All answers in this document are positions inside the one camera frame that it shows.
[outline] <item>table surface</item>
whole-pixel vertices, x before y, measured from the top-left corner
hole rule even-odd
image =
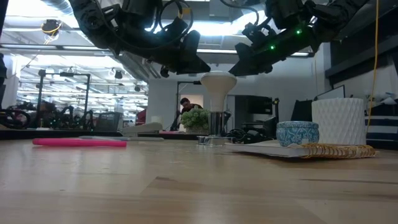
[[[280,160],[194,141],[0,142],[2,224],[397,223],[398,152]]]

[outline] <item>table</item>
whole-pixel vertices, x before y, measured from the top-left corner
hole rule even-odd
[[[0,141],[2,224],[397,223],[398,152],[287,161],[195,141]]]

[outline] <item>white vase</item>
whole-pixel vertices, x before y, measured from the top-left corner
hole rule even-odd
[[[319,124],[323,144],[365,145],[364,102],[336,98],[312,103],[312,121]]]

